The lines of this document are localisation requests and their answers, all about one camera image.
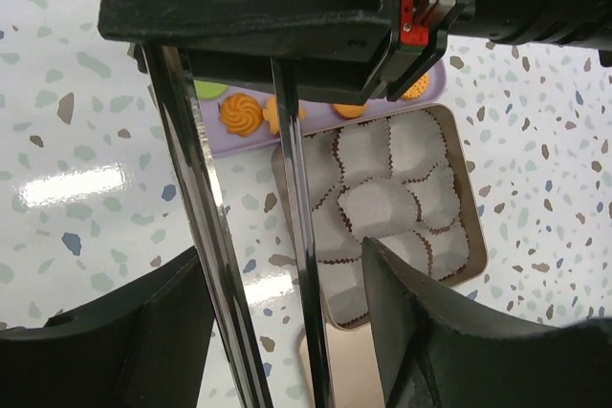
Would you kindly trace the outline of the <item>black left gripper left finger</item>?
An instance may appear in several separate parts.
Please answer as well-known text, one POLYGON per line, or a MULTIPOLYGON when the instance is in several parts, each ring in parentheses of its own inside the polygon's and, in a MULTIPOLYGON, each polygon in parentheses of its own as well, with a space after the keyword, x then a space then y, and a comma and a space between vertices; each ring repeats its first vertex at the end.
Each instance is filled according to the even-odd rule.
POLYGON ((41 328, 1 332, 4 407, 194 407, 214 311, 195 248, 41 328))

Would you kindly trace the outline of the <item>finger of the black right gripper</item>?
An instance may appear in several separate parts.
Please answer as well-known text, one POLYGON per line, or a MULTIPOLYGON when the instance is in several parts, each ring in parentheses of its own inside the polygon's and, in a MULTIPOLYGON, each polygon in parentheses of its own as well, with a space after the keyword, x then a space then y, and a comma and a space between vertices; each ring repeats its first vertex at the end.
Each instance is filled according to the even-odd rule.
MULTIPOLYGON (((273 93, 271 59, 262 55, 231 54, 188 49, 186 51, 194 78, 223 83, 262 93, 273 93)), ((297 92, 301 99, 313 102, 360 105, 376 85, 369 81, 383 56, 378 48, 366 61, 319 58, 294 60, 297 92)))
POLYGON ((109 40, 230 54, 365 62, 390 30, 389 0, 101 0, 109 40))

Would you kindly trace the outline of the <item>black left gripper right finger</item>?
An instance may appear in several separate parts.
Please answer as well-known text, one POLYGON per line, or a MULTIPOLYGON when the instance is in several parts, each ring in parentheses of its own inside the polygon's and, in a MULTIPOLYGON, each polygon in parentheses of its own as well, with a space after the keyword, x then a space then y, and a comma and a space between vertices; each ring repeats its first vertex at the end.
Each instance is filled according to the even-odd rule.
POLYGON ((362 267, 385 406, 610 406, 610 318, 562 328, 520 319, 370 238, 362 267))

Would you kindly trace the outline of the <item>orange maple leaf cookie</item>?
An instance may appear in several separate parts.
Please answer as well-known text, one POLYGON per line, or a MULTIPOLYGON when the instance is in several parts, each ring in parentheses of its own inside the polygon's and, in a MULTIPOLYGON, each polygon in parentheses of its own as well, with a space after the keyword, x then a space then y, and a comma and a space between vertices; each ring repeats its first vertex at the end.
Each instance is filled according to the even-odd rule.
POLYGON ((279 134, 279 118, 276 97, 270 96, 262 110, 263 119, 268 122, 270 133, 279 134))

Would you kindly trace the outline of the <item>orange swirl cookie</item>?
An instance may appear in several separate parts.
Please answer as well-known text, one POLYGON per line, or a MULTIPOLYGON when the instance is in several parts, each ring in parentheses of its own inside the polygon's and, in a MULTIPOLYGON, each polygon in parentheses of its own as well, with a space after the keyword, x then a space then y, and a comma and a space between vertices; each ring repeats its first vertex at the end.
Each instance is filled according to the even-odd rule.
POLYGON ((263 109, 254 97, 236 93, 221 104, 219 120, 230 134, 247 138, 262 125, 263 109))

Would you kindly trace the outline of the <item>green round cookie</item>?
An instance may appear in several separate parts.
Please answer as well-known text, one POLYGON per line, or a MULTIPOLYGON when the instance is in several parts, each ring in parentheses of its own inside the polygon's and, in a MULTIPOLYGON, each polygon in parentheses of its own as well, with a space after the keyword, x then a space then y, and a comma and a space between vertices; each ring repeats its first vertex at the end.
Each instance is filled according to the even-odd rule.
POLYGON ((197 80, 195 82, 196 94, 199 99, 212 100, 222 96, 229 86, 222 83, 214 83, 197 80))

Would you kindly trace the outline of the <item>silver metal tongs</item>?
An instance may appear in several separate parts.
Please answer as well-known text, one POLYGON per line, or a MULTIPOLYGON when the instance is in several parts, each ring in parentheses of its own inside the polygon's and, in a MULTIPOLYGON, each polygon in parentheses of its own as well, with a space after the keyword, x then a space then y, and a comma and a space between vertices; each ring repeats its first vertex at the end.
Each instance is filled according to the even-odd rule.
MULTIPOLYGON (((270 407, 273 400, 188 55, 175 47, 151 44, 143 46, 142 50, 240 402, 244 407, 270 407)), ((332 407, 335 398, 320 298, 295 72, 290 61, 279 58, 272 59, 271 69, 314 403, 317 407, 332 407)))

